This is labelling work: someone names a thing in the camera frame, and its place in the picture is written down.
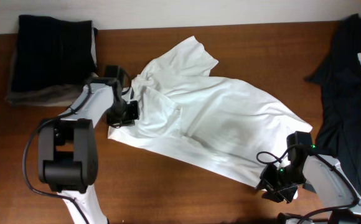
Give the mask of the white t-shirt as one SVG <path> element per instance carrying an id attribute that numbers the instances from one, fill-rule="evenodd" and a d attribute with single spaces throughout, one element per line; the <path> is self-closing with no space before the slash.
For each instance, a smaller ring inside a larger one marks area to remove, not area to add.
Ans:
<path id="1" fill-rule="evenodd" d="M 150 61 L 131 83 L 139 119 L 108 138 L 256 186 L 257 153 L 280 156 L 290 134 L 312 128 L 269 93 L 211 76 L 216 64 L 195 37 Z"/>

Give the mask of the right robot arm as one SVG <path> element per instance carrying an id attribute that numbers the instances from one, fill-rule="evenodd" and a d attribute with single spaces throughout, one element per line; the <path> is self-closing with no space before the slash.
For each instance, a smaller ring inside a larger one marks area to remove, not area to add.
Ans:
<path id="1" fill-rule="evenodd" d="M 313 145 L 294 144 L 274 161 L 259 162 L 266 166 L 256 186 L 266 191 L 263 198 L 291 203 L 298 187 L 309 183 L 324 206 L 306 215 L 280 213 L 278 223 L 361 223 L 361 196 L 337 159 L 319 155 Z"/>

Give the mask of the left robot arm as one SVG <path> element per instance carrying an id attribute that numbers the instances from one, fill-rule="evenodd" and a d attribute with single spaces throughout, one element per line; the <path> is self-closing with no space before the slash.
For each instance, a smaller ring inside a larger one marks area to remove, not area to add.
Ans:
<path id="1" fill-rule="evenodd" d="M 74 223 L 108 223 L 94 183 L 98 174 L 95 127 L 102 117 L 112 127 L 132 126 L 137 101 L 126 101 L 123 78 L 90 78 L 80 96 L 38 131 L 38 173 L 51 196 L 62 199 Z"/>

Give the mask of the black t-shirt with print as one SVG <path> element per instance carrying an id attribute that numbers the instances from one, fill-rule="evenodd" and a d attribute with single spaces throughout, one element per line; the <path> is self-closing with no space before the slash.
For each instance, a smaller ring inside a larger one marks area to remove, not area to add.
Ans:
<path id="1" fill-rule="evenodd" d="M 340 22 L 331 48 L 307 82 L 321 87 L 323 124 L 316 145 L 340 161 L 361 196 L 361 17 Z"/>

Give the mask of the folded black garment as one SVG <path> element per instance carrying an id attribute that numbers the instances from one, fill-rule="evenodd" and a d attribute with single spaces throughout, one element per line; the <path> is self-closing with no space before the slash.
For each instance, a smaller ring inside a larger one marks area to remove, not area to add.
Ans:
<path id="1" fill-rule="evenodd" d="M 92 21 L 20 15 L 11 90 L 37 91 L 83 83 L 97 71 L 97 33 Z"/>

